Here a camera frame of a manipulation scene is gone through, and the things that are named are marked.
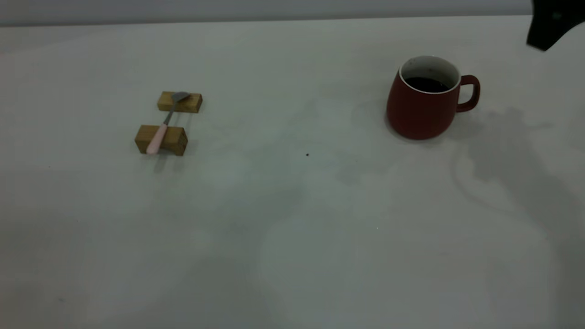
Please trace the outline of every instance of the coffee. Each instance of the coffee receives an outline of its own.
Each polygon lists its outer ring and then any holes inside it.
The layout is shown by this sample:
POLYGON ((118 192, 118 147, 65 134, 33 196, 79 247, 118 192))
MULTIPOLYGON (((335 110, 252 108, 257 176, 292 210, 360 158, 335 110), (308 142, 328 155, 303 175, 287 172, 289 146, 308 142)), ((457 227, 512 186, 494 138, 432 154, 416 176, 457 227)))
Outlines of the coffee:
POLYGON ((430 78, 408 78, 406 83, 414 89, 425 92, 444 92, 450 89, 442 82, 430 78))

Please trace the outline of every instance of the spoon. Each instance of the spoon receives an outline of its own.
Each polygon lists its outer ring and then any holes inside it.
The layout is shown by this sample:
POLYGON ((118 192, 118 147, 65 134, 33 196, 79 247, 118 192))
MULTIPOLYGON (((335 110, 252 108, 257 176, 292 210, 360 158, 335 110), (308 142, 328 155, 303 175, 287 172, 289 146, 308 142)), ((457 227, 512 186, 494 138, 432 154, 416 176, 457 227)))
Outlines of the spoon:
POLYGON ((173 100, 173 107, 171 107, 171 111, 168 112, 167 118, 164 120, 163 124, 160 125, 159 130, 157 130, 154 134, 150 144, 148 144, 148 148, 146 148, 147 154, 156 154, 159 152, 160 144, 163 142, 164 134, 167 132, 168 123, 171 121, 171 116, 173 116, 173 112, 175 111, 175 107, 177 107, 177 103, 187 97, 189 97, 189 93, 184 91, 175 92, 171 96, 171 99, 173 100))

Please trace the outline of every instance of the gray wall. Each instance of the gray wall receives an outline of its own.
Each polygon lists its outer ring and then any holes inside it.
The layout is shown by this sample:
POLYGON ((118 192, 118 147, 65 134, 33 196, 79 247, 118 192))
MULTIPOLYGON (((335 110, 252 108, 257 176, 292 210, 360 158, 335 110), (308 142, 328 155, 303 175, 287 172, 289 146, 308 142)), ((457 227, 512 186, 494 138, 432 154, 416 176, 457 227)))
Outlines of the gray wall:
POLYGON ((0 0, 0 25, 515 15, 530 0, 0 0))

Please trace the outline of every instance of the wooden block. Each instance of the wooden block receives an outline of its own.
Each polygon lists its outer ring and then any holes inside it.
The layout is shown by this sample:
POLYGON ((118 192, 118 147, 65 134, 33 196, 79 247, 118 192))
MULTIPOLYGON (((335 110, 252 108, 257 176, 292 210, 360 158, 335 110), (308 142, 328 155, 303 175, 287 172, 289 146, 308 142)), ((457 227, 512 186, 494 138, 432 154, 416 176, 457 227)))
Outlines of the wooden block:
MULTIPOLYGON (((159 110, 167 112, 171 110, 171 107, 173 107, 171 96, 173 94, 174 91, 163 91, 158 103, 156 104, 159 106, 159 110)), ((190 94, 189 97, 177 103, 175 112, 199 113, 201 103, 203 103, 203 96, 201 96, 201 94, 190 94)))
MULTIPOLYGON (((159 126, 140 126, 134 141, 141 153, 146 153, 146 148, 148 148, 148 144, 150 144, 157 130, 159 130, 159 126)), ((175 155, 182 156, 185 153, 185 148, 187 148, 187 142, 185 129, 182 127, 168 127, 160 148, 170 150, 175 155)))

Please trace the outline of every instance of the red mug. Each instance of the red mug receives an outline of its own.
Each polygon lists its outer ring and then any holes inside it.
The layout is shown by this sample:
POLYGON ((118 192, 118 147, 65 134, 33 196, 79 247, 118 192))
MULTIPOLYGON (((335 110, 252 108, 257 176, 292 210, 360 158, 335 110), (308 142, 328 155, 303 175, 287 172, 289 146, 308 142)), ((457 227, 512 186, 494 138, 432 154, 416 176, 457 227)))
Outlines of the red mug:
POLYGON ((476 77, 462 77, 455 65, 442 58, 415 57, 398 70, 388 97, 386 115, 392 128, 406 138, 433 138, 447 130, 455 113, 473 109, 479 101, 479 94, 480 84, 476 77), (432 83, 438 81, 446 90, 419 90, 406 82, 412 78, 431 79, 432 83), (473 84, 473 95, 468 102, 458 104, 459 91, 465 84, 473 84))

